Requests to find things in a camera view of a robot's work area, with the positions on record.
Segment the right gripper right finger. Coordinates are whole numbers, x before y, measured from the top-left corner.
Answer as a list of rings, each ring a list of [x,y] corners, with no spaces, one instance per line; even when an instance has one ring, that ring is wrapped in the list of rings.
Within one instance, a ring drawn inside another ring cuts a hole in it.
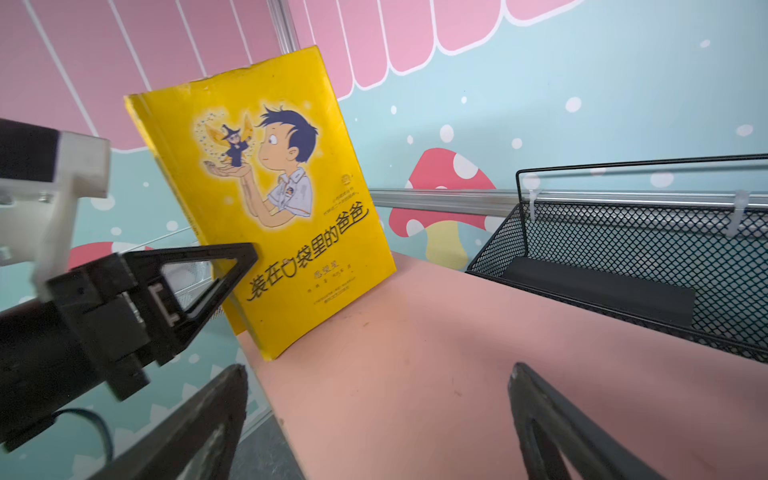
[[[530,479],[660,479],[525,363],[508,382],[514,426]]]

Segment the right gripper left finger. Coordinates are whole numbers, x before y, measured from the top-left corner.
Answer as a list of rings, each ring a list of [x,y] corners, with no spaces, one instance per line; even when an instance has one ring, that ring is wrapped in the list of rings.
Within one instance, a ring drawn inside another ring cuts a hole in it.
[[[241,364],[220,372],[94,479],[227,479],[246,418]]]

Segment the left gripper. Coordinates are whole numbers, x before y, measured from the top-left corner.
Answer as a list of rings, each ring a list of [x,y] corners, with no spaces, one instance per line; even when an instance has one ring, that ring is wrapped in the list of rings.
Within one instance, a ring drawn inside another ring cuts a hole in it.
[[[133,250],[47,281],[1,314],[1,445],[50,428],[101,383],[125,400],[185,350],[258,260],[251,243]]]

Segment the yellow cartoon cover book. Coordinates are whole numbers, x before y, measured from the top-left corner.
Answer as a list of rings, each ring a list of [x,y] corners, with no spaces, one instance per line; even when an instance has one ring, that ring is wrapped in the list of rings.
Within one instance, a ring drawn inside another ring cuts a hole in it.
[[[224,310],[265,360],[395,273],[318,48],[125,107],[199,243],[255,248]]]

